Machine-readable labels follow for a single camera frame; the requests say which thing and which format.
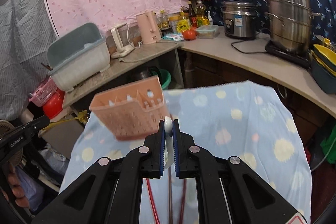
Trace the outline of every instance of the pink small basket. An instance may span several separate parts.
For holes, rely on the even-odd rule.
[[[29,99],[36,106],[42,107],[56,92],[57,86],[51,77],[45,79]]]

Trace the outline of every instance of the curved countertop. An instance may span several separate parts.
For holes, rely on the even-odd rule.
[[[238,52],[231,46],[231,42],[237,40],[225,36],[223,28],[220,30],[220,34],[214,39],[198,38],[187,41],[181,49],[235,65],[270,79],[302,95],[336,118],[336,95],[324,93],[307,70],[269,54]],[[269,37],[264,34],[260,37],[240,43],[240,49],[245,52],[262,51]]]

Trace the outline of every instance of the blue polka dot cloth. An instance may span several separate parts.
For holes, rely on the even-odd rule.
[[[168,109],[180,130],[214,156],[239,156],[310,222],[311,173],[293,117],[273,88],[250,81],[208,88],[164,91]],[[124,157],[143,140],[117,141],[91,113],[77,140],[61,191],[99,158]],[[169,221],[168,170],[150,180],[160,222]],[[178,223],[183,180],[172,167],[173,221]],[[155,223],[144,181],[140,224]],[[194,179],[187,179],[184,223],[198,223]]]

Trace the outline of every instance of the dark blue bowl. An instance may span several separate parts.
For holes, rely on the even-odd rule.
[[[311,74],[319,87],[327,94],[336,93],[336,77],[331,75],[313,58],[311,62]]]

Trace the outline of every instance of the kitchen counter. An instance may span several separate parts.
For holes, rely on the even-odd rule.
[[[133,50],[124,57],[126,62],[120,62],[118,59],[111,59],[111,67],[102,73],[97,73],[77,85],[73,91],[66,93],[63,100],[63,109],[77,102],[90,92],[98,89],[102,85],[110,82],[118,76],[134,69],[135,67],[146,63],[158,56],[170,52],[180,45],[173,42],[159,42],[149,45],[142,45],[140,49]]]
[[[225,36],[223,28],[220,30],[219,36],[214,39],[187,41],[181,49],[235,65],[270,79],[302,95],[336,118],[336,95],[324,93],[307,70],[269,54],[238,52],[231,46],[231,42],[237,40]],[[262,51],[267,42],[268,37],[263,35],[263,38],[240,43],[239,49],[248,52]]]

